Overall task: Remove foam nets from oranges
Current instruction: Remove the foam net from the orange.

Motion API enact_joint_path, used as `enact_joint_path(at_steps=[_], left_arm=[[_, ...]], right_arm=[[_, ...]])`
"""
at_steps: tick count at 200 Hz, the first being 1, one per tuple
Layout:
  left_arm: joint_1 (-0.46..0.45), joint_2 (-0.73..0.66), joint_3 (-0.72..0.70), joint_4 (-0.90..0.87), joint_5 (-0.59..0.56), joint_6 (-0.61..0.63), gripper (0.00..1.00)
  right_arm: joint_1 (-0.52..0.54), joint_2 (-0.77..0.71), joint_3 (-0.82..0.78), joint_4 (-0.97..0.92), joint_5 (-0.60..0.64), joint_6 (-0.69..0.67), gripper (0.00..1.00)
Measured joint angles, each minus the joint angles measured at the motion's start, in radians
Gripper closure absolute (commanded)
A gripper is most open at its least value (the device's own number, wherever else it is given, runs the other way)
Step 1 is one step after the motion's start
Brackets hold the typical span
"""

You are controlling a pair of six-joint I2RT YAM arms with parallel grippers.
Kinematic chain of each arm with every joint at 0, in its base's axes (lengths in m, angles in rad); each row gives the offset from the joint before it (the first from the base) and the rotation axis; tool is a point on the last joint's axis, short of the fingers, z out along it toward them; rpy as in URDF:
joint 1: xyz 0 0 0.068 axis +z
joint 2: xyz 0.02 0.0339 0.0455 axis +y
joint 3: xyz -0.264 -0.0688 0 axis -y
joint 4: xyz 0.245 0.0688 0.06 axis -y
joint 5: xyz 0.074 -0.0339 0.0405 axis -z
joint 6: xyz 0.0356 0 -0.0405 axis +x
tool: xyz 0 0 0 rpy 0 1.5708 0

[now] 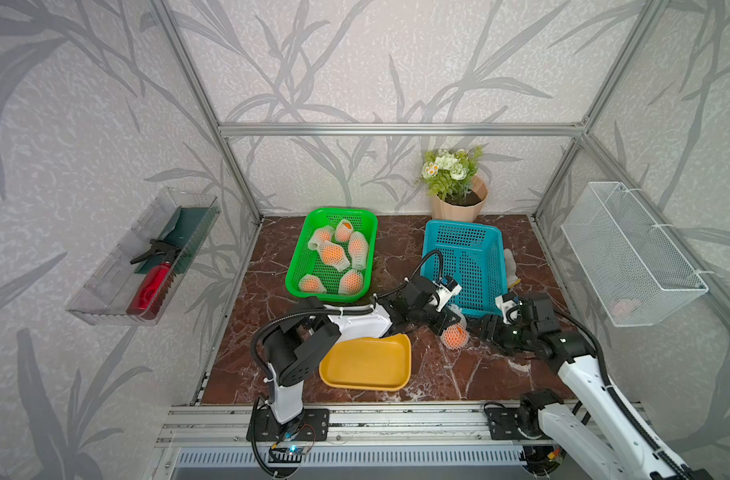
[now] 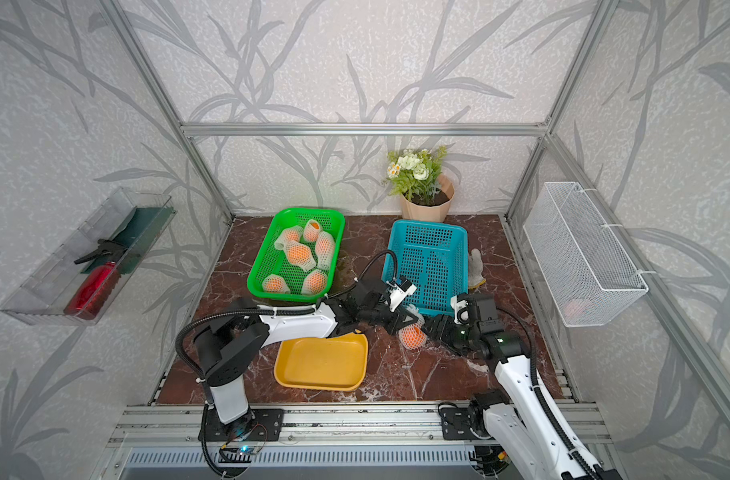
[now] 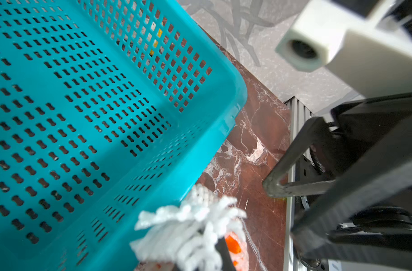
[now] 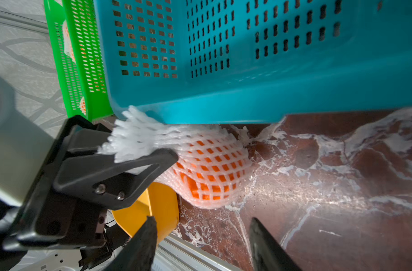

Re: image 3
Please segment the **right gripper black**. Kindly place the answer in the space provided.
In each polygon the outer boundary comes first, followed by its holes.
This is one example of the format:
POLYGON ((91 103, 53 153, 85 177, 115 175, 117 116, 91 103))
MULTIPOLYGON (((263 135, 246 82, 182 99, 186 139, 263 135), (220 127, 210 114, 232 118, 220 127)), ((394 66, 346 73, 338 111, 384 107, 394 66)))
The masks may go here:
POLYGON ((412 93, 348 102, 336 129, 312 117, 263 180, 271 198, 317 195, 292 228, 303 257, 412 271, 412 93), (294 181, 310 147, 326 176, 294 181))

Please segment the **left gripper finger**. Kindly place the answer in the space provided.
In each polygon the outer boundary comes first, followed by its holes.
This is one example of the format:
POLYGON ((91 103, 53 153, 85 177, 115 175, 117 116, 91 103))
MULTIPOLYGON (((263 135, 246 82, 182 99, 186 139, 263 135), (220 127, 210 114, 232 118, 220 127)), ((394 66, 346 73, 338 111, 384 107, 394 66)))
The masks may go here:
POLYGON ((215 245, 215 249, 218 251, 222 258, 222 271, 236 271, 233 261, 230 256, 230 252, 227 248, 225 238, 218 240, 215 245))

